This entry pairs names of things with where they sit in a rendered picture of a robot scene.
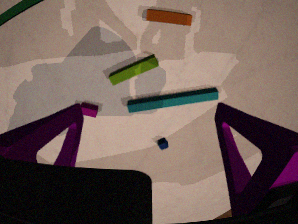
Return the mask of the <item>orange rod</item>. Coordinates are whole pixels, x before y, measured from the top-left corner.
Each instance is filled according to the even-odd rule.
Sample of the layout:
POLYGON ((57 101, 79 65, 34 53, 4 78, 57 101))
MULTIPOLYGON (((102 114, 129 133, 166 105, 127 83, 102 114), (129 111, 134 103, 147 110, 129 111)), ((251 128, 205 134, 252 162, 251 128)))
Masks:
POLYGON ((157 21, 191 26, 192 15, 172 11, 147 9, 146 21, 157 21))

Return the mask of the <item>turquoise rod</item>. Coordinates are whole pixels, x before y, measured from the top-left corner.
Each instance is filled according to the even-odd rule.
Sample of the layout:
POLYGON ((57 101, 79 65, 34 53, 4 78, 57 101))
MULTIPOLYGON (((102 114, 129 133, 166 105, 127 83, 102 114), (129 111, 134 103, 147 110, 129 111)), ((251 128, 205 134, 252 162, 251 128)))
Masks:
POLYGON ((147 97, 127 102, 129 113, 173 107, 192 103, 218 100, 219 92, 216 87, 147 97))

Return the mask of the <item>small magenta block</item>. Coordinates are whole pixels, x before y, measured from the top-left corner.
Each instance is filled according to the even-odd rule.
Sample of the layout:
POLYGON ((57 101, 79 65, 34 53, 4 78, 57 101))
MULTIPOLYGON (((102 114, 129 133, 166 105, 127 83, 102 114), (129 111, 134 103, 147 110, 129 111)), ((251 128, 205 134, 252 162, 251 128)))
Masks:
POLYGON ((81 108, 82 108, 83 115, 96 118, 97 113, 98 113, 97 105, 82 102, 81 108))

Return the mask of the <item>lime green rod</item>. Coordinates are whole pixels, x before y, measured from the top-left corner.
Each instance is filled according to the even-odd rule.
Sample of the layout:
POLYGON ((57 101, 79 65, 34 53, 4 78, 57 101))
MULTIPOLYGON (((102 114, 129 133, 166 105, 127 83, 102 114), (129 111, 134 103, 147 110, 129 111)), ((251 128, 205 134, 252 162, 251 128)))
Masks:
POLYGON ((158 67, 158 61, 155 55, 150 55, 117 71, 110 73, 109 80, 112 85, 116 85, 148 70, 158 67))

